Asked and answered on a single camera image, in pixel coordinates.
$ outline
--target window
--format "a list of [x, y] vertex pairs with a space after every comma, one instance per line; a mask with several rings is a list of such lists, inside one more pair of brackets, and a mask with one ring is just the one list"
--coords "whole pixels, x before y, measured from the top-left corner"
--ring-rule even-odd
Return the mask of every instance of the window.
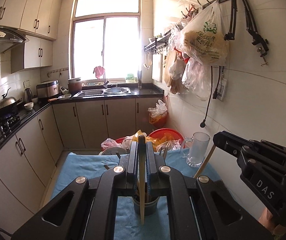
[[85, 83], [97, 81], [96, 66], [103, 66], [111, 81], [124, 82], [128, 75], [136, 76], [141, 58], [139, 11], [139, 0], [77, 0], [73, 77], [81, 77]]

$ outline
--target window pane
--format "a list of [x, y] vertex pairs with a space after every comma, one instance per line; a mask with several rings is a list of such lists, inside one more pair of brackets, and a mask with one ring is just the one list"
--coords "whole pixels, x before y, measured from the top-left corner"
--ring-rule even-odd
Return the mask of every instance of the window pane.
[[139, 60], [137, 17], [106, 19], [104, 68], [106, 78], [125, 78], [137, 75]]
[[78, 0], [75, 17], [116, 12], [138, 13], [138, 0]]
[[74, 71], [82, 80], [96, 79], [93, 70], [103, 66], [104, 20], [92, 20], [75, 24]]

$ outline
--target metal basin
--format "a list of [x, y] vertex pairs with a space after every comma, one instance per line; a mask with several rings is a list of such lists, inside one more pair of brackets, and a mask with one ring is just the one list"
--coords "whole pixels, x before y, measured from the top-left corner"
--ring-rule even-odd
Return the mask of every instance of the metal basin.
[[83, 90], [75, 94], [73, 97], [97, 96], [97, 95], [102, 95], [103, 93], [104, 93], [103, 89]]
[[104, 93], [106, 94], [127, 94], [127, 93], [131, 93], [131, 90], [129, 88], [113, 87], [113, 88], [105, 89]]

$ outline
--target blue tablecloth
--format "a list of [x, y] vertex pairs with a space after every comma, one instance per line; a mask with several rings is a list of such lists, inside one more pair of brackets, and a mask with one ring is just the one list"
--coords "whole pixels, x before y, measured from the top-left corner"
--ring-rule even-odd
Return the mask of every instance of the blue tablecloth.
[[[70, 153], [58, 176], [52, 198], [69, 185], [76, 177], [84, 176], [88, 179], [99, 177], [106, 171], [104, 164], [112, 168], [118, 165], [118, 161], [119, 159], [116, 155], [96, 156]], [[182, 158], [179, 150], [168, 151], [166, 165], [190, 177], [193, 177], [197, 171], [197, 168], [192, 168], [186, 164], [186, 159]], [[203, 175], [207, 175], [213, 181], [220, 179], [210, 164], [204, 169]], [[144, 225], [141, 225], [140, 216], [134, 212], [132, 198], [118, 197], [114, 239], [169, 240], [170, 228], [166, 197], [160, 198], [157, 204], [157, 211], [153, 215], [145, 217]]]

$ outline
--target metal bolt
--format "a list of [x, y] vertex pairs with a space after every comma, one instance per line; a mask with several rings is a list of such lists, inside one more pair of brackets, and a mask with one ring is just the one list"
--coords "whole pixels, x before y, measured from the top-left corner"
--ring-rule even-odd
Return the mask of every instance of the metal bolt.
[[124, 170], [122, 166], [116, 166], [114, 167], [113, 171], [116, 173], [121, 173]]
[[209, 180], [210, 180], [210, 179], [208, 178], [208, 176], [205, 176], [205, 175], [202, 175], [202, 176], [199, 177], [199, 181], [200, 181], [201, 183], [208, 183]]
[[86, 181], [86, 178], [83, 177], [83, 176], [79, 176], [79, 177], [77, 177], [75, 179], [75, 181], [76, 181], [77, 184], [82, 184], [82, 183], [84, 183]]
[[162, 167], [160, 168], [160, 170], [161, 170], [162, 172], [170, 172], [170, 171], [171, 171], [171, 168], [170, 168], [169, 166], [162, 166]]

